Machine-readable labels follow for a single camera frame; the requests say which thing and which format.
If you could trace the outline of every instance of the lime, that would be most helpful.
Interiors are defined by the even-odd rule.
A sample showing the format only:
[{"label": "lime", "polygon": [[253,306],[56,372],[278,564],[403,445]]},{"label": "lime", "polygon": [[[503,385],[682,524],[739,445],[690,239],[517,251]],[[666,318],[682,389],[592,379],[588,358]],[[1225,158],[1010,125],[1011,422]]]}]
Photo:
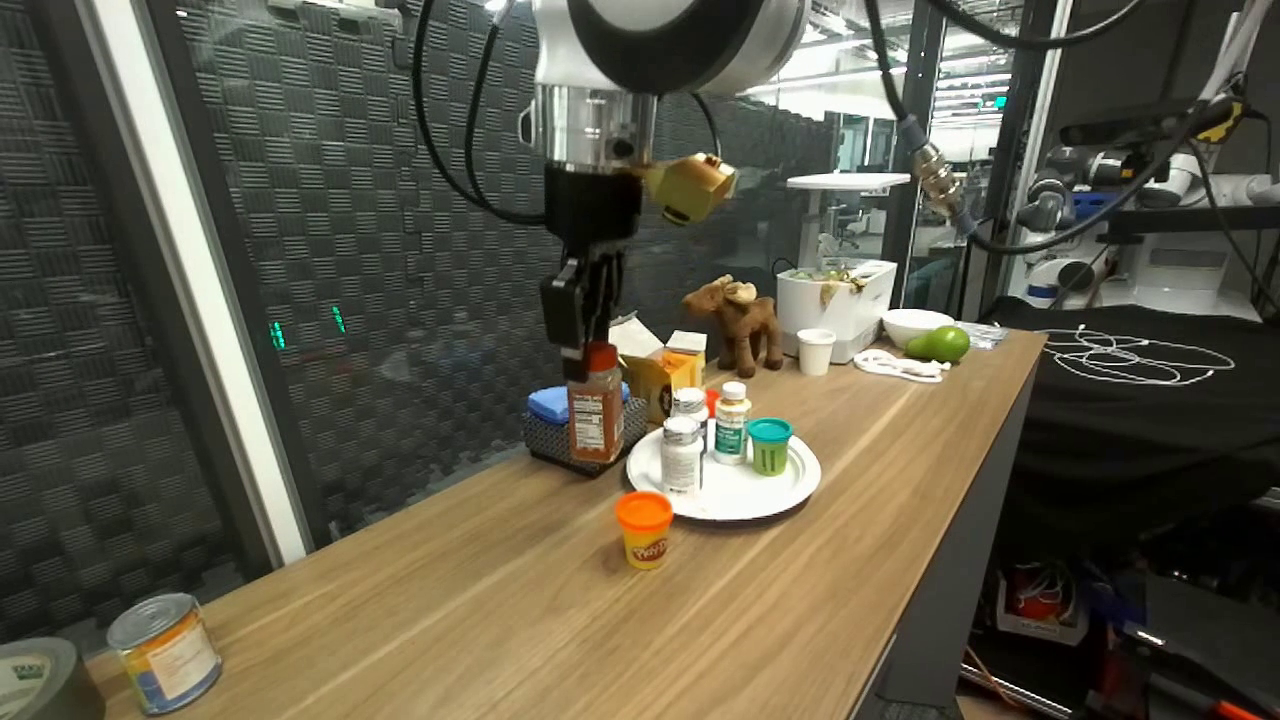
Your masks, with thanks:
[{"label": "lime", "polygon": [[942,362],[961,362],[966,350],[969,350],[969,333],[948,324],[948,326],[938,326],[925,336],[919,356],[942,358]]}]

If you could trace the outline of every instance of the orange container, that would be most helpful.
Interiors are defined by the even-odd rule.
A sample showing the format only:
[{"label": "orange container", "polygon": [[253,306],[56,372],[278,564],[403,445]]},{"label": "orange container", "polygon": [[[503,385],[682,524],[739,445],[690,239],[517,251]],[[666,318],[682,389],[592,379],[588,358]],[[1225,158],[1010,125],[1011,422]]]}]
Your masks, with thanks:
[{"label": "orange container", "polygon": [[626,560],[633,569],[656,569],[670,556],[671,498],[660,492],[627,492],[613,508],[626,532]]}]

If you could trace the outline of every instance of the can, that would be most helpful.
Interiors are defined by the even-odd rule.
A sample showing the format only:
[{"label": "can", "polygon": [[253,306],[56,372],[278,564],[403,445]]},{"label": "can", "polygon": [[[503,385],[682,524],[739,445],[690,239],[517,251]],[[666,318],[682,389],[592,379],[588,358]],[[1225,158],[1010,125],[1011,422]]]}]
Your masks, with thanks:
[{"label": "can", "polygon": [[123,659],[150,714],[196,704],[223,674],[223,659],[200,618],[200,601],[188,591],[133,605],[113,618],[107,643]]}]

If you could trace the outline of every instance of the stuffed toy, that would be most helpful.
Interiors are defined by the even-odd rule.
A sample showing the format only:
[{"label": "stuffed toy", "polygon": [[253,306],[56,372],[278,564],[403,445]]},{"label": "stuffed toy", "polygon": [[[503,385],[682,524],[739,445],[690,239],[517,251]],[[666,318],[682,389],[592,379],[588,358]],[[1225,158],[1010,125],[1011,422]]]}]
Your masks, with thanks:
[{"label": "stuffed toy", "polygon": [[774,294],[755,294],[755,282],[717,276],[712,282],[685,294],[685,312],[720,324],[720,367],[755,376],[755,362],[785,367],[781,318]]}]

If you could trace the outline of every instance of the wooden table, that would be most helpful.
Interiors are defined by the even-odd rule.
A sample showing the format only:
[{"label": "wooden table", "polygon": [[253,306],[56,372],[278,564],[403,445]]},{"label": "wooden table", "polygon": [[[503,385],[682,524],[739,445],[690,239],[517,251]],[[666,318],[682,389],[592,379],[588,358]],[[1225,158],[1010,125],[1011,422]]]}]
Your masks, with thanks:
[{"label": "wooden table", "polygon": [[[944,385],[763,372],[820,492],[763,524],[675,524],[621,560],[602,478],[512,457],[206,607],[223,679],[185,720],[951,713],[1039,336]],[[139,714],[117,654],[107,714]]]}]

